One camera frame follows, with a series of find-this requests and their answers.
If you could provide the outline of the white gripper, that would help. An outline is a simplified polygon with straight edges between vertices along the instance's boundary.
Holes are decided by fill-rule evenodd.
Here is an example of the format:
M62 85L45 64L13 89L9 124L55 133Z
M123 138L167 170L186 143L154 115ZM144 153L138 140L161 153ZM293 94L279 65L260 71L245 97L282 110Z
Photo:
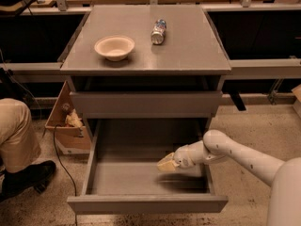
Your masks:
M170 153L157 163L160 171L171 172L176 168L193 168L195 165L205 162L209 151L198 141L193 144L181 146L175 153Z

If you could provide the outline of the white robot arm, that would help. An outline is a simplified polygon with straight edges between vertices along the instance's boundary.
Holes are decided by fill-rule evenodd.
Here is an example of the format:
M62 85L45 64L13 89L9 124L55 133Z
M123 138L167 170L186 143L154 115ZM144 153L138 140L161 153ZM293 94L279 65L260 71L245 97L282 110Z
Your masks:
M160 171L190 169L229 157L271 187L267 226L301 226L301 158L282 161L240 144L218 130L181 146L157 163Z

